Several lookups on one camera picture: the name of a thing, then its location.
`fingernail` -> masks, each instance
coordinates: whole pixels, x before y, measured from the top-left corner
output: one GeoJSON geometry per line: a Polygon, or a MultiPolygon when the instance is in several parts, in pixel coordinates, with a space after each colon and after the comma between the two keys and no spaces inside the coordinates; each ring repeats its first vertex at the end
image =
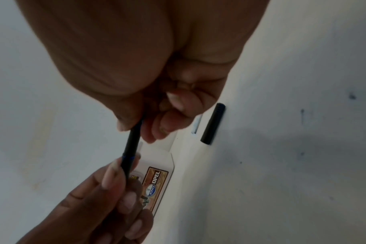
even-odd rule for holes
{"type": "Polygon", "coordinates": [[[95,241],[95,244],[111,244],[112,239],[111,233],[105,233],[95,241]]]}
{"type": "Polygon", "coordinates": [[[136,203],[136,193],[130,191],[119,201],[118,211],[123,214],[130,213],[136,203]]]}
{"type": "Polygon", "coordinates": [[[162,127],[159,128],[160,131],[165,134],[165,135],[169,135],[170,133],[168,133],[165,129],[163,129],[162,127]]]}
{"type": "Polygon", "coordinates": [[[184,110],[183,102],[182,102],[182,100],[180,99],[179,96],[167,92],[167,97],[170,100],[170,103],[172,104],[172,106],[174,108],[176,108],[179,111],[183,111],[184,110]]]}
{"type": "Polygon", "coordinates": [[[112,187],[115,178],[119,175],[120,166],[117,160],[113,161],[105,172],[101,186],[103,189],[108,190],[112,187]]]}
{"type": "Polygon", "coordinates": [[[125,131],[124,125],[119,120],[117,121],[117,130],[120,132],[125,131]]]}
{"type": "Polygon", "coordinates": [[[142,226],[143,221],[141,219],[136,220],[135,223],[132,224],[130,229],[125,233],[125,237],[129,240],[135,239],[137,237],[136,234],[140,231],[142,226]]]}

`hand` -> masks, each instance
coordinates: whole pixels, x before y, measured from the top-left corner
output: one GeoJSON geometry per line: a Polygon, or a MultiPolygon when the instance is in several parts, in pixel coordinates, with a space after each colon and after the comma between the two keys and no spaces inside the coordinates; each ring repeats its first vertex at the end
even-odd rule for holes
{"type": "Polygon", "coordinates": [[[125,185],[120,164],[118,159],[94,172],[17,244],[142,243],[153,216],[139,202],[142,184],[129,179],[125,185]]]}
{"type": "Polygon", "coordinates": [[[64,78],[148,143],[215,104],[269,0],[17,0],[64,78]]]}

